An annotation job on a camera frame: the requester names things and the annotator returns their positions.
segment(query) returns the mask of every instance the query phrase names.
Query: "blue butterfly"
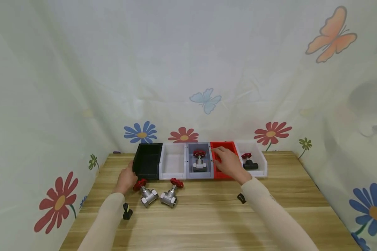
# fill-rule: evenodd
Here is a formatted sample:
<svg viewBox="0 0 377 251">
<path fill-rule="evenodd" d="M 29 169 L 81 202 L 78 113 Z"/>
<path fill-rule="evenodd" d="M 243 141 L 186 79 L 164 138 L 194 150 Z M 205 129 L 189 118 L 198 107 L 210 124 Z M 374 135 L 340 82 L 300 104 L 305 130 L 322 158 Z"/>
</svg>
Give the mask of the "blue butterfly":
<svg viewBox="0 0 377 251">
<path fill-rule="evenodd" d="M 216 96 L 211 98 L 211 93 L 213 92 L 213 88 L 205 90 L 204 93 L 197 92 L 193 96 L 190 97 L 190 100 L 196 103 L 200 103 L 204 107 L 205 114 L 210 114 L 215 105 L 221 101 L 222 96 Z"/>
</svg>

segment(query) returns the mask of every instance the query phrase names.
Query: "red storage bin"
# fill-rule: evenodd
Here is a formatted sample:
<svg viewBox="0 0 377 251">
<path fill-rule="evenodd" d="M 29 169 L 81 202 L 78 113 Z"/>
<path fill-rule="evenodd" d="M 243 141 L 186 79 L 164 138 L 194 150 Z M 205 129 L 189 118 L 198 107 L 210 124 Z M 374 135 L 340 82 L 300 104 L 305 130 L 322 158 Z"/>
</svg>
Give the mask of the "red storage bin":
<svg viewBox="0 0 377 251">
<path fill-rule="evenodd" d="M 211 146 L 211 149 L 223 146 L 224 148 L 233 151 L 240 159 L 234 142 L 210 142 L 210 146 Z M 212 152 L 212 159 L 216 159 L 217 161 L 221 162 L 221 158 L 219 158 L 219 156 L 215 154 L 214 152 Z M 213 166 L 214 166 L 214 179 L 231 179 L 229 175 L 226 175 L 220 170 L 218 170 L 215 163 Z"/>
</svg>

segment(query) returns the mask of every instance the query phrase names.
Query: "green flower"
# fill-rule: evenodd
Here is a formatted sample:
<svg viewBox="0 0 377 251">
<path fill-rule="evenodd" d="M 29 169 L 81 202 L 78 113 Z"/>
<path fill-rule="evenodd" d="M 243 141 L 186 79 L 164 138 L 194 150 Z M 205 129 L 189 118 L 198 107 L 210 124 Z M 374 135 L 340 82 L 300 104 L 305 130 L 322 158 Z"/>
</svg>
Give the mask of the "green flower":
<svg viewBox="0 0 377 251">
<path fill-rule="evenodd" d="M 299 139 L 299 144 L 302 145 L 302 148 L 307 151 L 313 146 L 312 140 L 307 140 L 307 138 Z"/>
<path fill-rule="evenodd" d="M 96 165 L 98 165 L 98 171 L 99 171 L 98 158 L 95 155 L 91 154 L 91 160 L 89 161 L 89 164 L 90 164 L 88 167 L 89 170 L 92 170 L 93 167 L 96 167 Z"/>
</svg>

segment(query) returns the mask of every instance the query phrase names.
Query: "orange butterfly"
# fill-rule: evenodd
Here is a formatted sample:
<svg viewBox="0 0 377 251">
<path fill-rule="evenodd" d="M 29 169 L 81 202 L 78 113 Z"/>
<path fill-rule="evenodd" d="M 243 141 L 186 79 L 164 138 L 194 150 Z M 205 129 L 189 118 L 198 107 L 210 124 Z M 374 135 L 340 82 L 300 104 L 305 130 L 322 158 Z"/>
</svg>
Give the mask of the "orange butterfly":
<svg viewBox="0 0 377 251">
<path fill-rule="evenodd" d="M 317 36 L 309 43 L 306 54 L 312 54 L 323 48 L 323 53 L 318 56 L 316 62 L 323 63 L 331 58 L 334 53 L 340 53 L 348 48 L 348 46 L 357 39 L 356 33 L 347 33 L 346 29 L 346 8 L 339 6 L 335 9 L 334 14 L 325 21 L 324 26 L 320 29 L 320 36 Z"/>
</svg>

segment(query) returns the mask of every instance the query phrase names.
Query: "hand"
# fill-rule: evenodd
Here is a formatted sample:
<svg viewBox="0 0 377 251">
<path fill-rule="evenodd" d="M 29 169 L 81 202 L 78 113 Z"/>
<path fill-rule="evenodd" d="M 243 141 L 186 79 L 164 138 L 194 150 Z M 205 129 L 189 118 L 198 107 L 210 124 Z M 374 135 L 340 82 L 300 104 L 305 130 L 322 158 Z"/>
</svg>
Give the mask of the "hand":
<svg viewBox="0 0 377 251">
<path fill-rule="evenodd" d="M 213 148 L 212 151 L 215 154 L 218 154 L 218 156 L 221 158 L 221 162 L 214 159 L 214 165 L 216 165 L 216 167 L 224 174 L 234 178 L 234 180 L 239 182 L 240 185 L 243 185 L 253 178 L 251 174 L 243 168 L 239 157 L 231 150 L 220 146 Z"/>
<path fill-rule="evenodd" d="M 137 180 L 138 177 L 133 172 L 133 161 L 130 161 L 127 168 L 120 172 L 119 179 L 117 179 L 117 183 L 112 193 L 122 193 L 123 195 L 126 195 L 126 193 L 133 188 Z"/>
</svg>

